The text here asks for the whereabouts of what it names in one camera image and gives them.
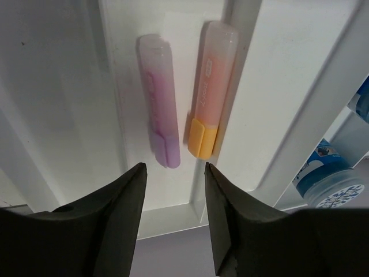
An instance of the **bottle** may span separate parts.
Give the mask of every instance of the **bottle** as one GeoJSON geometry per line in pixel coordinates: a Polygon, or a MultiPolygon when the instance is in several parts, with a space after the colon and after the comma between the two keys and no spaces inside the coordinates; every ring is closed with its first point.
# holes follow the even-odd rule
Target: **bottle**
{"type": "Polygon", "coordinates": [[[358,196],[365,188],[349,163],[323,139],[292,181],[307,204],[336,208],[358,196]]]}
{"type": "Polygon", "coordinates": [[[369,123],[369,76],[347,106],[360,118],[369,123]]]}

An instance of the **highlighter clip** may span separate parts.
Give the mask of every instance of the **highlighter clip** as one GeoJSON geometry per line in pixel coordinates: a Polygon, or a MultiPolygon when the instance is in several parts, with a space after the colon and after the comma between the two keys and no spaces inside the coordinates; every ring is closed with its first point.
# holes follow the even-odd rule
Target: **highlighter clip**
{"type": "Polygon", "coordinates": [[[151,129],[151,141],[158,163],[173,169],[179,166],[179,144],[176,136],[162,136],[151,129]]]}
{"type": "Polygon", "coordinates": [[[196,118],[192,119],[189,151],[196,158],[207,160],[211,157],[218,128],[206,128],[196,118]]]}

